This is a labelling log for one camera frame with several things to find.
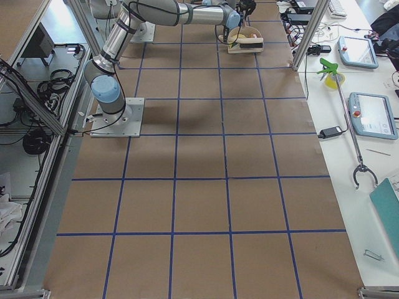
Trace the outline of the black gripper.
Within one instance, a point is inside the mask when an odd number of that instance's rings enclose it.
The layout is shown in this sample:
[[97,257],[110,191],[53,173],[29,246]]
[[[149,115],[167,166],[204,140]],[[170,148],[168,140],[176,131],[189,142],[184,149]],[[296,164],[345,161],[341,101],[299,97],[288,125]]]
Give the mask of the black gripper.
[[256,9],[255,0],[238,0],[236,1],[236,11],[242,17],[250,16]]
[[224,27],[223,27],[222,39],[223,39],[223,40],[228,40],[229,33],[230,33],[230,28],[227,27],[227,26],[224,26]]

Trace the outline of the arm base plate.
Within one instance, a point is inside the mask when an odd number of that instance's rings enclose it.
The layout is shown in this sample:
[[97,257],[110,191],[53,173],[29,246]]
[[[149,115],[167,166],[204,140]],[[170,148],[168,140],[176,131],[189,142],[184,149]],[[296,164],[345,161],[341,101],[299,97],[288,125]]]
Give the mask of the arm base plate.
[[126,98],[123,113],[109,115],[97,105],[95,117],[89,133],[96,138],[138,138],[142,128],[142,118],[145,106],[144,98]]
[[156,25],[150,22],[140,24],[130,43],[152,43],[155,37]]

